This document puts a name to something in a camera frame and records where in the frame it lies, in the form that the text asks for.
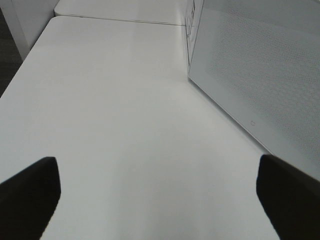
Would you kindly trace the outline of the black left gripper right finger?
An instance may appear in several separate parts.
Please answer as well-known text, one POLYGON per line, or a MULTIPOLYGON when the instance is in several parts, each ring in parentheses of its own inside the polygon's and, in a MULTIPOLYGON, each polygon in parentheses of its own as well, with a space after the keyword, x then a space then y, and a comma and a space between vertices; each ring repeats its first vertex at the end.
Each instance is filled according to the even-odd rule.
POLYGON ((263 154, 256 194, 281 240, 320 238, 320 183, 282 159, 263 154))

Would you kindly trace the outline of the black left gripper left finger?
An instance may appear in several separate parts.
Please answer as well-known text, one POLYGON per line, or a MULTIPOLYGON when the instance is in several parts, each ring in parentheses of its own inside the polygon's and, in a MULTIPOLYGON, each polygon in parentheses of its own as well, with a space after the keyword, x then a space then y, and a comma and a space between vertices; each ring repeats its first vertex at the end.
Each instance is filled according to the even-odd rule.
POLYGON ((44 157, 0 184, 0 238, 39 240, 61 197, 55 157, 44 157))

